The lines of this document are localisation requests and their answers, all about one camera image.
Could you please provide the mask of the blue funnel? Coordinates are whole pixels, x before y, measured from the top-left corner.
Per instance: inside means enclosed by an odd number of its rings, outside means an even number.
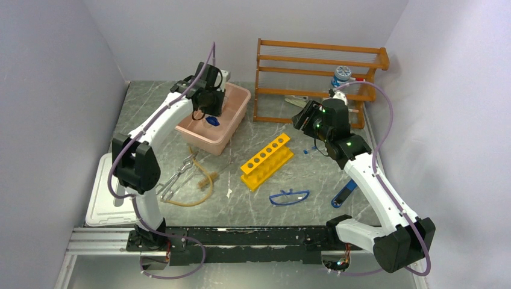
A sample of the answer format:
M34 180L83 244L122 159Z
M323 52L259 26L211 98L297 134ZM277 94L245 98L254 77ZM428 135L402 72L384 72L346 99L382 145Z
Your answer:
M205 118L205 120L211 126L217 127L220 125L218 119L215 116L208 116Z

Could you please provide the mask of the blue safety glasses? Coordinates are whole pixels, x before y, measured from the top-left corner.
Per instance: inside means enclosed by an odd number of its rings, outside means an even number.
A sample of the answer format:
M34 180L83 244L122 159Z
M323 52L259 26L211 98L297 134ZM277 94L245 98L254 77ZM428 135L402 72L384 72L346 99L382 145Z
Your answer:
M299 204L305 201L309 196L309 190L293 191L289 189L288 191L280 190L279 193L270 195L268 199L273 206L283 207Z

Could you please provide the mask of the metal crucible tongs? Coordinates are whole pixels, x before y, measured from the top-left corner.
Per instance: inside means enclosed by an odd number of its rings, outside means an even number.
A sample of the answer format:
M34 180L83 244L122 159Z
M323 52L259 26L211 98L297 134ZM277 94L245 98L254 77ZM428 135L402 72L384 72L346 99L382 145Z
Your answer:
M185 174L190 168L193 166L193 161L195 159L196 154L190 154L183 160L180 168L165 182L158 183L156 186L156 195L160 197L160 200L170 200L174 191L172 186L179 180L179 178Z

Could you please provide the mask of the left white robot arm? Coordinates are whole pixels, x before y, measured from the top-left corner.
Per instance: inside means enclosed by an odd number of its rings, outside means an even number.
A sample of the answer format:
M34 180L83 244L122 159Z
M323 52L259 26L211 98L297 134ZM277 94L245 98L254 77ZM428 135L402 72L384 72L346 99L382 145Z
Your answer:
M165 219L157 203L155 186L161 169L156 153L161 142L186 117L196 111L219 117L230 73L200 62L196 72L177 81L159 107L128 134L111 141L112 165L108 177L116 178L136 215L135 230L151 250L167 241Z

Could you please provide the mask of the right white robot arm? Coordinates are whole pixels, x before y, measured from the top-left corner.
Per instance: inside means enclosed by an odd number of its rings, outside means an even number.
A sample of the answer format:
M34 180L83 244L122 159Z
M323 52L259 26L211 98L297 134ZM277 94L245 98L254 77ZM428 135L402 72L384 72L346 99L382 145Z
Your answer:
M333 220L325 233L332 249L353 244L373 253L382 270L393 273L421 259L430 261L436 227L431 218L419 217L392 187L373 159L364 138L351 132L345 101L331 98L321 103L308 100L292 117L293 127L324 143L327 156L357 184L376 213L379 227L356 221L350 216Z

